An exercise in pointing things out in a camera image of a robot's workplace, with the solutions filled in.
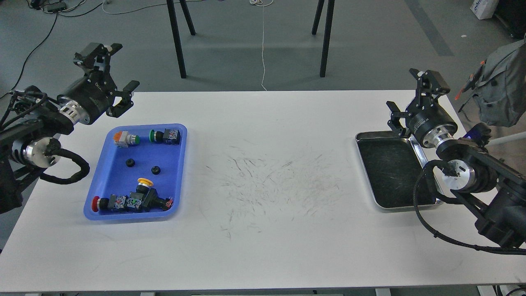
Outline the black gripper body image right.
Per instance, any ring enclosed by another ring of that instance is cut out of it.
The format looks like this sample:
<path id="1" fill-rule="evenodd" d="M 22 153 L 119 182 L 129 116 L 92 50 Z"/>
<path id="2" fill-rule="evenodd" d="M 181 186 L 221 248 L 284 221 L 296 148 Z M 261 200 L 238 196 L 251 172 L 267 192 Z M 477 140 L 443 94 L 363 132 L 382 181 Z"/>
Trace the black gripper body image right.
<path id="1" fill-rule="evenodd" d="M 458 131 L 458 125 L 433 96 L 415 97 L 406 107 L 405 137 L 413 136 L 425 148 L 437 148 Z"/>

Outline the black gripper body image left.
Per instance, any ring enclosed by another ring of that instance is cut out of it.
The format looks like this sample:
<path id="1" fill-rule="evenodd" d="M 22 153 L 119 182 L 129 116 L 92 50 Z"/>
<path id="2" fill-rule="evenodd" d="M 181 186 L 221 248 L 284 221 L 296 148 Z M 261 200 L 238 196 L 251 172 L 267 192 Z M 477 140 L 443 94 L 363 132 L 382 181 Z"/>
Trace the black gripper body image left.
<path id="1" fill-rule="evenodd" d="M 102 114 L 118 118 L 113 106 L 117 86 L 110 74 L 93 72 L 75 81 L 63 94 L 58 96 L 60 114 L 73 125 L 93 124 Z"/>

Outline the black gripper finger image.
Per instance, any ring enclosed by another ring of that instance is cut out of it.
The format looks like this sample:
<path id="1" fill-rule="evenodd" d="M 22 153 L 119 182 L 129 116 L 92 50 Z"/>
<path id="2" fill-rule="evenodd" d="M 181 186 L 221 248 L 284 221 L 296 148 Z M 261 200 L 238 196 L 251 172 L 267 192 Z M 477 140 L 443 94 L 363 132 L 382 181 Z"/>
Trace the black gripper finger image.
<path id="1" fill-rule="evenodd" d="M 409 73 L 417 81 L 415 90 L 415 97 L 417 99 L 422 99 L 425 95 L 438 98 L 442 95 L 447 95 L 451 91 L 451 87 L 437 71 L 409 69 Z"/>
<path id="2" fill-rule="evenodd" d="M 113 56 L 123 45 L 113 43 L 109 46 L 99 43 L 89 43 L 80 53 L 75 53 L 73 63 L 81 69 L 93 69 L 98 58 Z"/>
<path id="3" fill-rule="evenodd" d="M 395 102 L 387 101 L 386 102 L 387 107 L 390 111 L 390 119 L 388 121 L 388 126 L 391 128 L 392 132 L 400 138 L 409 138 L 410 137 L 410 130 L 406 127 L 403 127 L 400 123 L 400 119 L 402 118 L 409 118 L 410 113 L 405 111 L 402 112 L 398 108 Z"/>
<path id="4" fill-rule="evenodd" d="M 116 105 L 108 107 L 107 116 L 118 118 L 128 111 L 134 105 L 132 101 L 133 92 L 139 85 L 139 81 L 131 80 L 122 91 L 115 90 L 115 97 L 120 97 L 121 100 Z"/>

